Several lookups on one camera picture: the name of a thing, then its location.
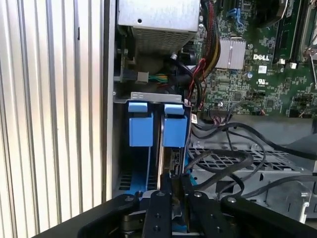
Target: motherboard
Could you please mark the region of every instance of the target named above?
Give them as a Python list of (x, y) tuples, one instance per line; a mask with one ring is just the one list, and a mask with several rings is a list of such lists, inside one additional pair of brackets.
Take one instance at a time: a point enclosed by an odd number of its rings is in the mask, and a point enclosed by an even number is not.
[[(314, 57), (309, 59), (298, 53), (316, 34), (316, 14), (309, 12), (307, 16), (309, 1), (289, 0), (282, 20), (256, 27), (257, 2), (214, 1), (222, 56), (214, 72), (206, 78), (203, 111), (227, 112), (234, 104), (249, 100), (267, 116), (316, 117)], [(204, 35), (204, 26), (200, 24), (193, 40), (198, 59), (204, 47)], [(256, 110), (242, 106), (236, 113), (256, 115)]]

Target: capacitor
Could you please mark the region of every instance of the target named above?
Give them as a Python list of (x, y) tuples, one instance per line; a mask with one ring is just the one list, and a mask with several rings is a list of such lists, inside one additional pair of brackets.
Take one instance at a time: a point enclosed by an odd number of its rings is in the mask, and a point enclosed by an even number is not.
[(252, 72), (247, 72), (245, 75), (246, 75), (246, 77), (247, 77), (248, 79), (253, 78), (253, 73), (252, 73)]

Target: dell logo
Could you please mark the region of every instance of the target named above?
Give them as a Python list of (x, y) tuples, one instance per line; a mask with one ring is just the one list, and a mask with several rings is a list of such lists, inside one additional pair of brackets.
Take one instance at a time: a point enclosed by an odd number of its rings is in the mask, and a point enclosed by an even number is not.
[(265, 56), (265, 55), (257, 55), (257, 54), (254, 54), (254, 55), (253, 55), (253, 59), (254, 59), (254, 60), (269, 61), (268, 56)]

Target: heatsink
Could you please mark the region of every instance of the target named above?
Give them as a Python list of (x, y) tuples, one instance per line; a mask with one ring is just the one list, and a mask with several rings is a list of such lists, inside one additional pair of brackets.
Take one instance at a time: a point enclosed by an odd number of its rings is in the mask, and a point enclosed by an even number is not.
[(216, 68), (243, 69), (246, 44), (241, 38), (221, 39), (221, 54)]

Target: yellow wire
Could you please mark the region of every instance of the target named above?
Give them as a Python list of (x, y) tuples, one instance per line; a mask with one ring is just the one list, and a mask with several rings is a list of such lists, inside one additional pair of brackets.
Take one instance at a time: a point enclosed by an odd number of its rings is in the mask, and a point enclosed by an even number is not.
[(211, 70), (211, 66), (214, 65), (216, 59), (217, 59), (217, 54), (218, 54), (218, 50), (219, 50), (219, 44), (220, 44), (220, 40), (217, 40), (216, 42), (216, 47), (215, 47), (215, 54), (213, 55), (213, 58), (208, 66), (208, 68), (205, 70), (205, 76), (208, 74), (208, 72)]

